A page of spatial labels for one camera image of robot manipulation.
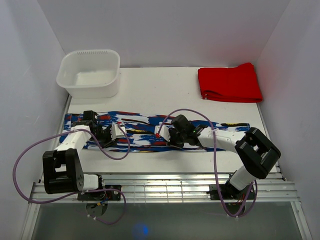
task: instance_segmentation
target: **white table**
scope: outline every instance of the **white table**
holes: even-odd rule
[[[257,104],[228,103],[203,100],[198,83],[197,67],[121,68],[120,90],[111,98],[72,99],[68,113],[125,111],[166,115],[173,110],[188,108],[201,112],[218,123],[249,123],[265,129]],[[192,112],[181,112],[189,120],[201,119]],[[124,153],[110,152],[119,157]],[[99,150],[82,150],[82,169],[87,173],[212,173],[212,152],[167,151],[131,153],[116,161]],[[232,173],[242,166],[237,154],[217,152],[219,173]]]

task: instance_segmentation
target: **robotic arm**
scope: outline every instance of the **robotic arm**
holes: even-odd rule
[[[182,148],[185,143],[204,148],[214,147],[214,135],[210,127],[194,126],[183,115],[175,117],[171,124],[163,126],[159,135],[168,145]],[[243,166],[235,171],[221,186],[222,196],[236,199],[245,193],[245,188],[256,179],[265,179],[281,156],[278,148],[258,129],[247,132],[215,130],[216,147],[240,156]]]
[[[90,131],[103,148],[112,145],[117,138],[124,137],[117,124],[110,124],[106,129],[98,124],[98,114],[84,111],[80,121],[72,123],[72,132],[54,150],[46,151],[42,156],[44,188],[47,194],[80,192],[102,188],[102,179],[96,174],[84,174],[79,160],[79,153],[91,135]],[[65,171],[58,169],[65,165]]]

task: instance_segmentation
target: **red fabric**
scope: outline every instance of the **red fabric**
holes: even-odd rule
[[[203,99],[233,103],[259,103],[263,100],[251,63],[229,68],[200,68],[198,80]]]

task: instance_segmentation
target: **white wall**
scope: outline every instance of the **white wall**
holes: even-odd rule
[[[112,49],[122,67],[255,62],[289,0],[38,0],[66,53]]]
[[[65,54],[36,0],[0,1],[0,34],[0,238],[15,240],[28,203],[14,188],[12,168],[27,146],[57,131],[67,94],[55,78]],[[27,196],[48,146],[38,146],[18,166]]]
[[[256,64],[279,161],[294,180],[313,239],[320,239],[320,1],[291,0]]]

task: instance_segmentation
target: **multicolored cloth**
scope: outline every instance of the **multicolored cloth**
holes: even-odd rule
[[[98,113],[98,122],[103,126],[109,126],[112,123],[122,122],[125,125],[127,136],[130,140],[130,151],[139,153],[150,152],[165,152],[171,150],[186,151],[186,152],[212,152],[212,147],[199,147],[191,146],[188,143],[184,144],[184,147],[177,148],[174,146],[168,146],[167,142],[161,137],[156,138],[155,127],[160,125],[166,115],[142,115],[135,112],[125,111],[108,111]],[[82,113],[68,113],[64,116],[64,128],[63,132],[70,131],[72,122],[77,122],[83,117]],[[172,126],[171,120],[174,116],[168,118],[164,123],[166,126]],[[192,120],[193,125],[205,125],[209,126],[206,120]],[[248,131],[250,128],[249,123],[217,123],[212,122],[215,128],[226,131]],[[66,136],[61,136],[60,143]],[[95,141],[89,140],[84,146],[86,149],[98,149]],[[128,142],[125,137],[119,138],[117,142],[106,148],[107,151],[114,152],[126,152],[128,150]]]

